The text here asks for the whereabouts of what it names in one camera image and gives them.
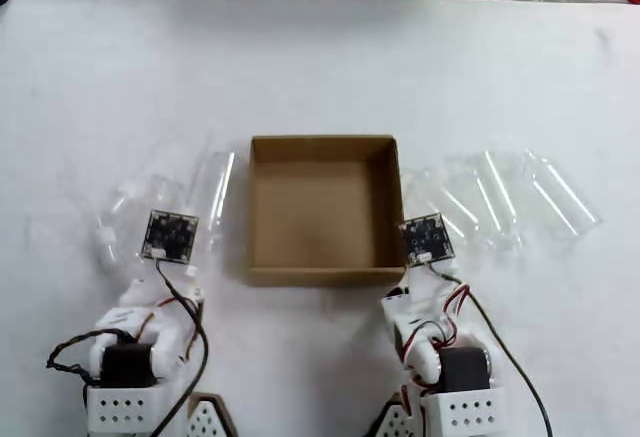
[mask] circuit board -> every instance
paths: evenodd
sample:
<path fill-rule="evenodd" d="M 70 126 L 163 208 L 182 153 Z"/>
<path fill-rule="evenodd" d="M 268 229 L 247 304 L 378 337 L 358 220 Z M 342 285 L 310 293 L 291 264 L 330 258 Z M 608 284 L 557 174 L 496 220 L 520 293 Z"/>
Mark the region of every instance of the circuit board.
<path fill-rule="evenodd" d="M 456 256 L 441 214 L 407 220 L 400 225 L 407 265 L 417 267 Z"/>
<path fill-rule="evenodd" d="M 197 217 L 152 210 L 140 254 L 148 259 L 188 264 L 197 228 Z"/>

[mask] cardboard box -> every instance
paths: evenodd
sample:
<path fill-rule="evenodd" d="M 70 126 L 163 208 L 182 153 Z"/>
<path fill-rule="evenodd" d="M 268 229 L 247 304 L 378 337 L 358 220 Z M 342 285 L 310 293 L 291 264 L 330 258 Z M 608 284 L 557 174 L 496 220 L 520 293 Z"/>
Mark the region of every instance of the cardboard box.
<path fill-rule="evenodd" d="M 250 283 L 401 279 L 402 194 L 393 137 L 254 137 L 249 172 Z"/>

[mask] black cable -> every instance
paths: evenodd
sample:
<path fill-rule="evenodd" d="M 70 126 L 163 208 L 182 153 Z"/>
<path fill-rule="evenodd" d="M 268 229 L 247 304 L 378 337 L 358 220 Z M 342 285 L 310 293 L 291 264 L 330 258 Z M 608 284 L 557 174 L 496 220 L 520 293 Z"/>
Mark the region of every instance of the black cable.
<path fill-rule="evenodd" d="M 156 429 L 149 435 L 149 437 L 158 437 L 160 433 L 164 430 L 164 428 L 169 424 L 169 422 L 171 422 L 171 419 L 175 417 L 175 415 L 178 413 L 182 405 L 185 403 L 185 401 L 189 398 L 189 396 L 193 392 L 193 389 L 195 389 L 196 385 L 198 385 L 198 382 L 200 381 L 200 377 L 202 377 L 204 369 L 207 365 L 207 360 L 209 360 L 209 340 L 207 339 L 207 334 L 205 333 L 204 328 L 202 327 L 202 322 L 198 318 L 197 314 L 191 309 L 187 300 L 182 296 L 182 294 L 180 294 L 180 292 L 176 290 L 176 288 L 173 286 L 173 284 L 167 278 L 167 276 L 164 275 L 164 273 L 160 269 L 160 260 L 156 260 L 156 270 L 164 280 L 165 285 L 169 288 L 169 292 L 171 292 L 171 295 L 180 303 L 180 305 L 182 305 L 182 307 L 184 307 L 184 309 L 187 311 L 187 313 L 193 320 L 193 323 L 196 326 L 196 330 L 198 334 L 200 334 L 200 337 L 202 337 L 204 353 L 202 355 L 202 362 L 200 363 L 200 368 L 198 369 L 198 372 L 196 373 L 193 380 L 191 381 L 191 384 L 189 384 L 189 386 L 185 389 L 183 394 L 180 396 L 180 398 L 177 400 L 177 402 L 174 404 L 171 410 L 167 412 L 167 415 L 164 417 L 164 419 L 162 419 L 162 422 L 158 424 Z"/>
<path fill-rule="evenodd" d="M 102 335 L 102 334 L 113 334 L 118 337 L 118 342 L 124 342 L 124 343 L 130 344 L 136 341 L 136 339 L 131 334 L 129 334 L 128 332 L 125 332 L 122 329 L 99 329 L 99 330 L 92 330 L 91 332 L 87 332 L 86 334 L 76 335 L 75 337 L 67 340 L 66 342 L 63 342 L 62 344 L 58 344 L 56 348 L 53 349 L 53 352 L 51 352 L 51 354 L 49 355 L 49 358 L 47 359 L 47 369 L 55 369 L 60 372 L 68 372 L 70 374 L 76 374 L 76 375 L 79 375 L 80 378 L 82 378 L 82 380 L 86 385 L 95 385 L 98 382 L 98 380 L 91 377 L 91 374 L 89 373 L 89 371 L 84 369 L 80 364 L 63 365 L 63 364 L 58 364 L 55 360 L 56 360 L 56 357 L 60 355 L 60 352 L 62 352 L 64 349 L 71 347 L 75 344 L 78 344 L 84 340 L 90 339 L 91 337 L 97 337 L 98 335 Z"/>
<path fill-rule="evenodd" d="M 433 268 L 431 264 L 428 264 L 428 266 L 431 272 L 443 278 L 444 280 L 448 280 L 449 282 L 455 282 L 458 285 L 462 284 L 462 280 L 458 279 L 457 277 L 454 277 L 449 274 L 444 274 L 442 272 L 438 272 Z M 480 315 L 486 322 L 487 327 L 489 327 L 489 330 L 491 331 L 491 334 L 493 334 L 493 337 L 496 339 L 496 342 L 498 342 L 498 344 L 502 348 L 502 351 L 505 353 L 507 358 L 511 361 L 515 369 L 518 371 L 518 373 L 520 374 L 520 377 L 522 377 L 522 380 L 524 380 L 524 383 L 527 384 L 527 387 L 529 388 L 531 395 L 533 395 L 533 398 L 536 400 L 536 403 L 538 404 L 538 408 L 540 409 L 540 413 L 542 414 L 542 419 L 544 420 L 544 426 L 547 429 L 547 437 L 553 437 L 553 429 L 551 428 L 551 422 L 549 421 L 549 415 L 547 414 L 547 409 L 545 409 L 544 403 L 542 402 L 542 399 L 540 398 L 538 391 L 534 387 L 533 382 L 531 382 L 531 379 L 529 378 L 527 373 L 524 371 L 522 366 L 518 363 L 518 361 L 513 356 L 513 354 L 511 354 L 511 351 L 507 347 L 507 344 L 504 343 L 504 341 L 498 334 L 498 331 L 493 325 L 493 322 L 491 322 L 491 319 L 487 315 L 487 312 L 484 310 L 484 307 L 482 307 L 480 302 L 478 302 L 478 299 L 476 299 L 475 295 L 473 295 L 471 291 L 469 291 L 469 297 L 471 298 L 471 301 L 474 303 L 474 305 L 478 309 L 478 312 L 480 312 Z"/>

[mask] perforated white panel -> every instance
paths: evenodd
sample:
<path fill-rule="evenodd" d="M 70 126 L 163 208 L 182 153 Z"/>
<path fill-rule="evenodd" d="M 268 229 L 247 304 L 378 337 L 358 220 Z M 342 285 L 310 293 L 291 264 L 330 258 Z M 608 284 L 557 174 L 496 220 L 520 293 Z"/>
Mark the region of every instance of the perforated white panel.
<path fill-rule="evenodd" d="M 162 411 L 159 397 L 156 387 L 90 388 L 87 393 L 89 432 L 151 432 Z"/>
<path fill-rule="evenodd" d="M 376 437 L 413 437 L 408 425 L 408 415 L 401 405 L 392 405 L 387 410 Z"/>
<path fill-rule="evenodd" d="M 228 437 L 215 406 L 201 400 L 189 418 L 187 437 Z"/>

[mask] white tablecloth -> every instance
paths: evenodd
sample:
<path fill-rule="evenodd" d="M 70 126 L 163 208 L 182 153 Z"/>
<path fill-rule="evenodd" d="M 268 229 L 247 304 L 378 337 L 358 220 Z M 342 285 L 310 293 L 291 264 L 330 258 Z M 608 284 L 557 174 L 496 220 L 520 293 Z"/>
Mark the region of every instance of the white tablecloth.
<path fill-rule="evenodd" d="M 0 433 L 82 435 L 81 382 L 46 371 L 122 286 L 88 209 L 162 142 L 392 133 L 401 163 L 532 147 L 604 216 L 573 249 L 460 256 L 557 436 L 637 435 L 640 9 L 455 0 L 12 0 L 0 8 Z M 205 280 L 200 389 L 244 436 L 359 436 L 397 388 L 383 289 L 253 289 L 242 192 Z M 86 356 L 70 352 L 65 360 Z M 542 436 L 507 368 L 512 435 Z"/>

